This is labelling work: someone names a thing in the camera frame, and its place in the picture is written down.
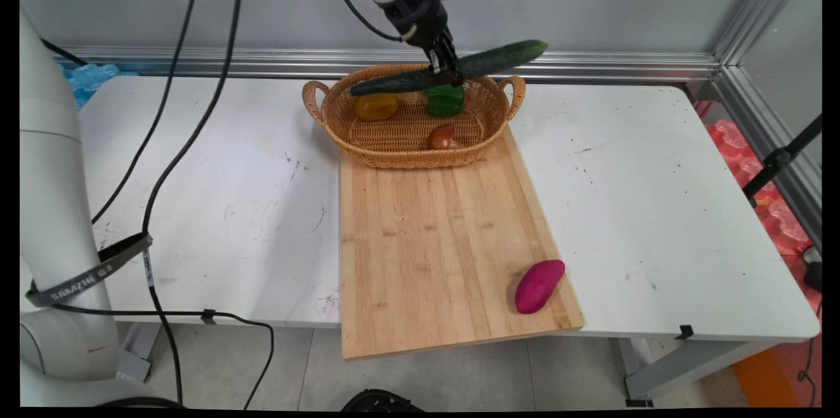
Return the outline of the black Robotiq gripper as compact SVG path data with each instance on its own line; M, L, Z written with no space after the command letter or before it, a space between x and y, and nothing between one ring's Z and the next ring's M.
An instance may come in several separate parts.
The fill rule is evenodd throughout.
M428 53L430 71L438 84L462 86L464 77L441 0L394 0L383 3L382 9L402 41Z

